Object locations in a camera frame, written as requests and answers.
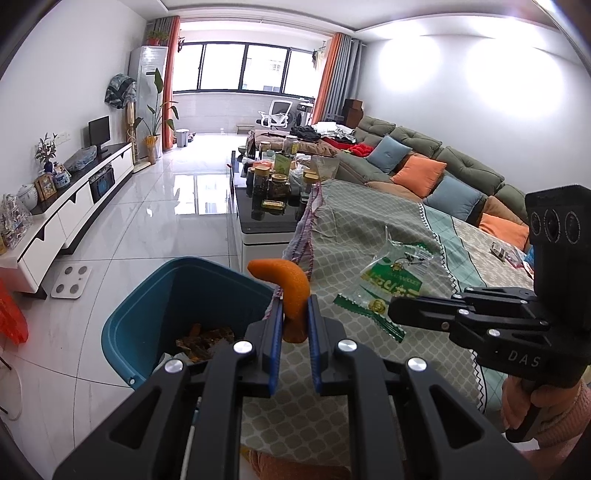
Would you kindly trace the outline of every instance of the tv stand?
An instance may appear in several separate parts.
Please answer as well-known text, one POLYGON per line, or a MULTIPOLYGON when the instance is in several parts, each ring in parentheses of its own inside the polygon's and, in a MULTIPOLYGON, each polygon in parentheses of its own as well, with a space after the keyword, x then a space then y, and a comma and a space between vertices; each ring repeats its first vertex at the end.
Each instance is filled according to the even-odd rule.
POLYGON ((101 211, 131 178, 134 163, 131 143, 108 145, 82 170, 74 172, 70 184, 32 211, 33 224, 19 244, 0 255, 0 278, 12 291, 43 299, 47 293, 41 280, 58 253, 72 254, 101 211), (115 184, 96 203, 89 180, 107 164, 113 167, 115 184))

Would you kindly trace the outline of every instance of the glass jar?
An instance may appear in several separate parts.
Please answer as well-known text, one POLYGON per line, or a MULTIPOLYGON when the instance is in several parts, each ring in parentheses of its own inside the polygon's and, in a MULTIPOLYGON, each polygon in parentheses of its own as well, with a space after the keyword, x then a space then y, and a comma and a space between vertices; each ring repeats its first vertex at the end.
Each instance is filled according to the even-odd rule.
POLYGON ((257 165, 255 167, 255 175, 252 185, 252 192, 254 195, 266 195, 269 183, 269 171, 271 169, 266 165, 257 165))
POLYGON ((271 176, 269 182, 269 193, 267 197, 269 199, 287 199, 291 195, 291 186, 289 184, 289 177, 280 173, 275 173, 271 176))
POLYGON ((281 152, 288 157, 294 157, 297 154, 298 147, 300 146, 300 141, 295 135, 288 135, 286 136, 285 140, 283 141, 283 148, 281 152))
POLYGON ((300 190, 300 197, 302 199, 302 201, 308 201, 308 198, 310 197, 310 193, 312 192, 312 187, 314 185, 314 183, 318 182, 320 180, 320 177, 318 176, 317 173, 314 173, 312 171, 307 171, 304 173, 304 176, 302 178, 302 182, 301 182, 301 190, 300 190))
POLYGON ((266 160, 265 152, 271 149, 271 142, 259 143, 259 160, 266 160))

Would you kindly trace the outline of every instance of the white wall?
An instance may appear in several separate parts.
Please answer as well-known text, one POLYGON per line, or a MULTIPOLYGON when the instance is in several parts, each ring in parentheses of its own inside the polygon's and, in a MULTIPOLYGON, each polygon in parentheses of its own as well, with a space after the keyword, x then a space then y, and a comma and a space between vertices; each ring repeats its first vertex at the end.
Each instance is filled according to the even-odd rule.
POLYGON ((112 143, 125 139, 123 110, 105 104, 111 77, 127 73, 145 20, 116 0, 63 0, 34 28, 0 80, 0 194, 37 176, 35 146, 67 132, 58 161, 83 146, 83 129, 111 117, 112 143))
POLYGON ((591 187, 591 79, 561 57, 462 35, 372 43, 359 98, 367 115, 441 140, 526 192, 591 187))
MULTIPOLYGON (((315 50, 320 48, 323 40, 318 34, 301 31, 299 34, 280 33, 281 29, 274 25, 260 25, 261 31, 227 30, 222 25, 227 22, 215 22, 219 30, 184 30, 181 24, 181 36, 185 41, 239 41, 251 43, 268 43, 282 47, 299 48, 301 50, 315 50)), ((246 25, 249 28, 257 24, 246 25)), ((273 100, 285 99, 294 102, 292 112, 296 111, 299 100, 274 95, 256 93, 183 93, 174 96, 179 102, 179 120, 175 121, 176 128, 188 128, 191 132, 212 133, 221 128, 226 132, 236 132, 237 125, 255 125, 260 119, 258 114, 268 112, 273 100)))

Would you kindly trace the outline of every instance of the sofa cushion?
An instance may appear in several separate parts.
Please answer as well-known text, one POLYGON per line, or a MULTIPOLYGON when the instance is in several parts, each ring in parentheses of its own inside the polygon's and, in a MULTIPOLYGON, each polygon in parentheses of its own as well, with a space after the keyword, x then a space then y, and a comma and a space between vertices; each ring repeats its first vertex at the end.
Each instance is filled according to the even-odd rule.
POLYGON ((411 150, 391 137, 384 137, 367 156, 367 161, 384 173, 390 173, 411 150))
POLYGON ((525 244, 530 236, 530 229, 527 225, 517 225, 509 220, 494 217, 487 213, 482 214, 482 220, 478 228, 519 248, 521 251, 525 250, 525 244))
POLYGON ((355 155, 351 155, 347 152, 338 153, 336 158, 339 159, 341 167, 346 169, 351 175, 362 179, 364 183, 368 181, 391 182, 388 175, 378 167, 374 167, 365 158, 355 157, 355 155))
POLYGON ((390 137, 429 158, 435 158, 435 153, 441 147, 440 141, 406 127, 394 128, 390 133, 390 137))
POLYGON ((525 193, 516 189, 513 185, 503 185, 501 189, 495 193, 495 197, 502 201, 506 207, 509 207, 509 210, 529 225, 527 210, 525 209, 525 193))
POLYGON ((445 167, 445 163, 412 155, 402 170, 392 177, 392 181, 425 198, 433 190, 445 167))
POLYGON ((480 217, 484 194, 451 175, 443 177, 433 193, 425 198, 425 205, 475 225, 480 217))
POLYGON ((421 197, 417 197, 413 192, 409 189, 406 189, 402 185, 396 185, 394 183, 385 182, 385 181, 369 181, 365 184, 367 187, 380 190, 381 192, 391 193, 392 195, 396 195, 398 197, 406 198, 408 200, 412 200, 413 202, 422 203, 423 199, 421 197))
POLYGON ((377 147, 383 137, 389 135, 395 127, 396 125, 384 122, 383 120, 364 116, 357 128, 355 128, 354 136, 357 143, 377 147))
POLYGON ((503 175, 498 174, 492 168, 452 147, 446 147, 436 160, 447 163, 447 171, 458 180, 487 195, 494 195, 505 180, 503 175))

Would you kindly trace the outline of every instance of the red package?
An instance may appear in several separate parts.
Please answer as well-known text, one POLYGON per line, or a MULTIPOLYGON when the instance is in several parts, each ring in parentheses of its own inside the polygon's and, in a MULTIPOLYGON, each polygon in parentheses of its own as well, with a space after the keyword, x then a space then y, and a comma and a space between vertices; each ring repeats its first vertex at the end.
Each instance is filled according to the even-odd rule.
POLYGON ((0 280, 0 332, 19 345, 29 338, 27 320, 0 280))

